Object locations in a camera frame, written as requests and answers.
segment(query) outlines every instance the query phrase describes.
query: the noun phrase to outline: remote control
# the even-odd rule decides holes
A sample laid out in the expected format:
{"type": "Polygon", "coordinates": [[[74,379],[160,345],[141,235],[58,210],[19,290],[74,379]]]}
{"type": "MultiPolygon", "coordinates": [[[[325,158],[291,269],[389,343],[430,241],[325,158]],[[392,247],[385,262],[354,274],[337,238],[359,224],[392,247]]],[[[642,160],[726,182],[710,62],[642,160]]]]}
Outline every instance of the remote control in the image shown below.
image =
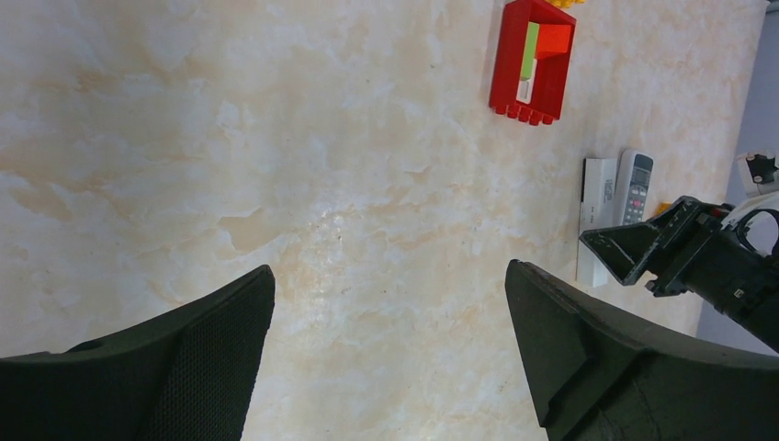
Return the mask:
{"type": "Polygon", "coordinates": [[[654,161],[644,153],[628,149],[619,160],[615,190],[615,226],[644,221],[649,178],[654,161]]]}

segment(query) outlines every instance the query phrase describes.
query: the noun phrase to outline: white box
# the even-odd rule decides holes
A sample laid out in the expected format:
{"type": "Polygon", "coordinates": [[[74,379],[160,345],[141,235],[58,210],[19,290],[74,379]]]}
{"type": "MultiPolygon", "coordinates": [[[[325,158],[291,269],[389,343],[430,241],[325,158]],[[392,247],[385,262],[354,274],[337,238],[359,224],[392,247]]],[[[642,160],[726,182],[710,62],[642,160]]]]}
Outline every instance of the white box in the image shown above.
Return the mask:
{"type": "MultiPolygon", "coordinates": [[[[614,226],[616,165],[616,158],[584,160],[579,234],[614,226]]],[[[579,241],[576,281],[588,287],[600,287],[608,282],[608,276],[604,264],[579,241]]]]}

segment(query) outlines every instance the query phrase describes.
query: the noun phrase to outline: red toy bin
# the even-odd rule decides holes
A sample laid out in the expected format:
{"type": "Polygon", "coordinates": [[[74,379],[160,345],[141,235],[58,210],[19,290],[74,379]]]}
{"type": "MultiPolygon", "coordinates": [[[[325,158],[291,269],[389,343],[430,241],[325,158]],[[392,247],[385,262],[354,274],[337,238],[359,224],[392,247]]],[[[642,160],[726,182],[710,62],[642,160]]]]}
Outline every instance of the red toy bin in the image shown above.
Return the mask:
{"type": "Polygon", "coordinates": [[[568,79],[570,49],[576,31],[576,19],[546,0],[515,0],[503,10],[501,37],[495,58],[495,72],[492,75],[490,107],[498,115],[528,122],[551,124],[560,117],[565,83],[568,79]],[[522,71],[522,57],[525,51],[527,25],[570,25],[568,50],[559,55],[536,61],[536,79],[530,103],[516,99],[519,76],[522,71]]]}

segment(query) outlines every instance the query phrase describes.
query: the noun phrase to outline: yellow toy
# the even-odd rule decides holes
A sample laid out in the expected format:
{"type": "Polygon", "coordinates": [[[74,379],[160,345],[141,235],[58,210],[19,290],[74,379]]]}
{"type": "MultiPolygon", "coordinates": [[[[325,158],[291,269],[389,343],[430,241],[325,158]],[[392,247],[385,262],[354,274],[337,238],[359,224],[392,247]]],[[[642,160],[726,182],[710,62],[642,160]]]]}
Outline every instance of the yellow toy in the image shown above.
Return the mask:
{"type": "Polygon", "coordinates": [[[552,5],[559,7],[560,9],[568,9],[574,3],[584,3],[587,0],[547,0],[552,5]]]}

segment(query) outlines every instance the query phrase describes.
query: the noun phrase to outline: marble tabletop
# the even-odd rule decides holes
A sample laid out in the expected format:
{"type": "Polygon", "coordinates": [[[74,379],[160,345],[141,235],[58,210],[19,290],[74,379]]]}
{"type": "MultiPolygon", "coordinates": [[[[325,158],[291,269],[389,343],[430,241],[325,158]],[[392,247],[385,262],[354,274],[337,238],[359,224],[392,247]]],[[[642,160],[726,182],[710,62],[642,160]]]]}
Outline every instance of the marble tabletop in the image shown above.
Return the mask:
{"type": "MultiPolygon", "coordinates": [[[[261,264],[244,439],[545,439],[502,284],[573,280],[581,163],[724,196],[762,0],[589,0],[560,121],[487,99],[503,0],[0,5],[0,356],[62,351],[261,264]]],[[[696,296],[588,292],[690,333],[696,296]]]]}

